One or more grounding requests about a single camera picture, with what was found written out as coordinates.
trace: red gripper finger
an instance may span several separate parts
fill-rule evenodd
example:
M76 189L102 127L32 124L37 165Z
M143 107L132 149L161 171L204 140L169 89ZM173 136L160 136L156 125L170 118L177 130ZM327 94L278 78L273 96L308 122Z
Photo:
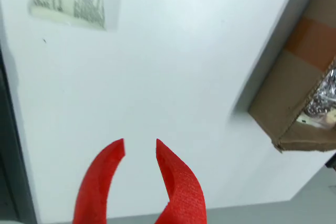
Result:
M193 172L159 139L156 159L170 199L156 224L206 224L205 200Z
M90 165L77 196L73 224L106 224L111 181L125 155L123 139L103 149Z

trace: brown cardboard box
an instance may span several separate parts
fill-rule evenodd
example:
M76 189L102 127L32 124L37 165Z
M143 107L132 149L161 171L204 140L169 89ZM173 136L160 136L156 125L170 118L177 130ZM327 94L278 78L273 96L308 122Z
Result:
M336 130L296 122L336 56L336 0L311 0L249 113L279 150L336 149Z

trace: gray floor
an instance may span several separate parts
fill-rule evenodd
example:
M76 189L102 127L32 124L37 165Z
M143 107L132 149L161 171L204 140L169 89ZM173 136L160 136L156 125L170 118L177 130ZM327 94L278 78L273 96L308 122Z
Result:
M323 168L291 201L209 210L208 224L335 224L336 172ZM157 216L110 219L108 224L149 224Z

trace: crumpled foil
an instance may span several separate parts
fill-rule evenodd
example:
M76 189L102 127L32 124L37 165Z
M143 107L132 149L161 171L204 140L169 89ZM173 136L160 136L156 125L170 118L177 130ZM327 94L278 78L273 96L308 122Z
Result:
M333 68L324 78L304 113L317 119L332 109L336 109L336 68Z

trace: packing tape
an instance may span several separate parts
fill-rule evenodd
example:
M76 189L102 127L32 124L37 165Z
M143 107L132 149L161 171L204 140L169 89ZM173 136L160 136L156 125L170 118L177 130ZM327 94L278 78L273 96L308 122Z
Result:
M325 72L336 56L336 28L303 17L289 37L285 50Z

